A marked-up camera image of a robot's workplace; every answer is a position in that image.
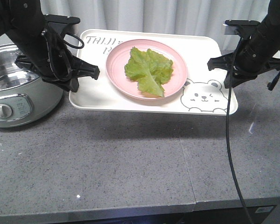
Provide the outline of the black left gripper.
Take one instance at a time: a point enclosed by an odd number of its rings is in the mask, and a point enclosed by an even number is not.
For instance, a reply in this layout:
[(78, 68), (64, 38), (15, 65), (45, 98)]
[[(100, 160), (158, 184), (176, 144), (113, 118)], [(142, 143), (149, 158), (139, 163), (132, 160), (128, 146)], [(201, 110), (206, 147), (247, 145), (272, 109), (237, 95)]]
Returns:
[(79, 77), (98, 79), (100, 70), (82, 59), (73, 56), (62, 37), (49, 25), (33, 36), (25, 30), (14, 30), (14, 43), (21, 50), (15, 63), (18, 67), (38, 74), (56, 86), (77, 92)]

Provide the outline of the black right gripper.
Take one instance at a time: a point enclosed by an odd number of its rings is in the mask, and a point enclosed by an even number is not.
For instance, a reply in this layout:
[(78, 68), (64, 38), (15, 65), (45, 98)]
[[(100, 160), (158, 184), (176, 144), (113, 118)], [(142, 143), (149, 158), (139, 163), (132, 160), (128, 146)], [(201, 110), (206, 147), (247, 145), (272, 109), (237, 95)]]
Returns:
[(208, 70), (226, 70), (224, 87), (235, 88), (256, 79), (262, 73), (280, 70), (280, 59), (273, 57), (279, 49), (280, 38), (251, 38), (243, 41), (236, 53), (210, 58), (207, 62)]

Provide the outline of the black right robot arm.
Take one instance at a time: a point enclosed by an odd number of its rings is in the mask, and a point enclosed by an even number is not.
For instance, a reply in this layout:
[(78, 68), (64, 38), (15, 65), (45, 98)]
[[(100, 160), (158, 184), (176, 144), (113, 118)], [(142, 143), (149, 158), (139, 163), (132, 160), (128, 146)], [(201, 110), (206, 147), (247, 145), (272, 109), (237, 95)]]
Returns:
[(270, 70), (280, 70), (280, 59), (274, 55), (280, 50), (280, 0), (269, 2), (267, 15), (262, 20), (226, 20), (225, 35), (238, 35), (241, 40), (234, 52), (211, 58), (209, 70), (227, 71), (226, 89), (254, 80)]

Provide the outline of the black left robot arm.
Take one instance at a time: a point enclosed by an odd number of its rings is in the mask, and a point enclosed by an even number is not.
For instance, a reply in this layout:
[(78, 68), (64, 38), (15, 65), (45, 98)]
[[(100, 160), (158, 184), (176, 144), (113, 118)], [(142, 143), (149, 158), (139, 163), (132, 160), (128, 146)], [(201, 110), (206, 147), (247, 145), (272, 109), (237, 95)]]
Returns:
[(77, 92), (78, 78), (98, 79), (98, 66), (75, 56), (68, 47), (74, 46), (64, 37), (75, 37), (72, 27), (77, 17), (44, 15), (38, 0), (0, 0), (0, 36), (6, 34), (22, 51), (15, 64), (36, 73), (44, 82)]

